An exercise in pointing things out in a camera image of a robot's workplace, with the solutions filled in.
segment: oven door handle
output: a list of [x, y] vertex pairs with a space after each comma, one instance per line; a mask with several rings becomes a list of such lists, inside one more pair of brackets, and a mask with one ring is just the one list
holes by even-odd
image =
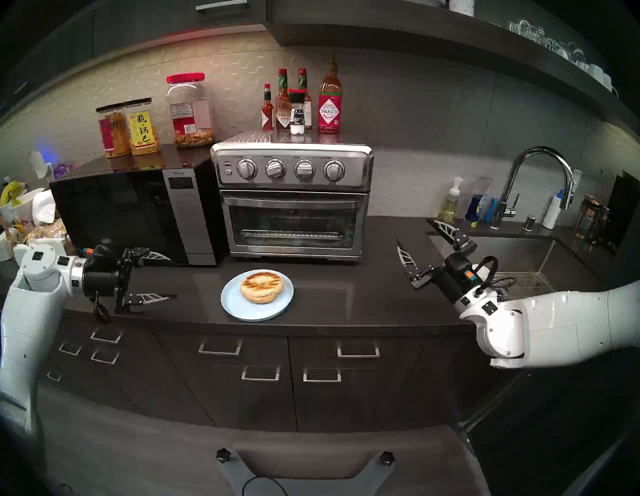
[[222, 203], [232, 207], [260, 207], [263, 209], [312, 209], [312, 210], [353, 210], [357, 209], [362, 200], [267, 200], [261, 198], [236, 198], [223, 196]]

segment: oven knob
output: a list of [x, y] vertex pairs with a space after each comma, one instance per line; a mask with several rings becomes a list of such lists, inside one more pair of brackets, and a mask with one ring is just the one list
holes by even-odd
[[327, 162], [324, 166], [324, 176], [331, 182], [338, 182], [344, 177], [344, 165], [338, 160]]
[[316, 174], [316, 168], [311, 160], [301, 160], [293, 170], [300, 181], [310, 181]]
[[281, 160], [271, 159], [264, 167], [264, 171], [267, 173], [267, 176], [269, 176], [270, 179], [282, 179], [287, 173], [287, 167]]
[[242, 159], [238, 162], [238, 174], [242, 179], [250, 180], [258, 174], [258, 168], [253, 160]]

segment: light blue plate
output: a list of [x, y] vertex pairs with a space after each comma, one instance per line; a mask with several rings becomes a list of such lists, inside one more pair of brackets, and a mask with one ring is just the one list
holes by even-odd
[[[245, 278], [256, 272], [273, 272], [282, 277], [284, 288], [271, 303], [254, 303], [240, 293], [240, 285]], [[293, 283], [283, 273], [270, 269], [249, 270], [229, 281], [220, 294], [220, 303], [227, 313], [245, 322], [261, 322], [281, 313], [293, 298]]]

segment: plastic jar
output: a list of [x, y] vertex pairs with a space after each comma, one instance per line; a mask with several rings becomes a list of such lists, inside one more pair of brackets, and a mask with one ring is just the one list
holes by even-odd
[[166, 97], [171, 108], [175, 144], [179, 147], [212, 145], [211, 113], [207, 102], [203, 72], [187, 72], [166, 77]]
[[108, 159], [131, 153], [129, 130], [122, 103], [98, 107], [98, 124], [102, 135], [104, 154]]
[[131, 154], [146, 155], [158, 151], [160, 140], [152, 123], [151, 98], [122, 102], [127, 117]]

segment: black microwave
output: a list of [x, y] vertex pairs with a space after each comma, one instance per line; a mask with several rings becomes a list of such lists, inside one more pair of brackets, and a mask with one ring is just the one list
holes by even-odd
[[120, 254], [142, 246], [180, 265], [216, 265], [228, 253], [209, 148], [102, 157], [51, 183], [76, 248]]

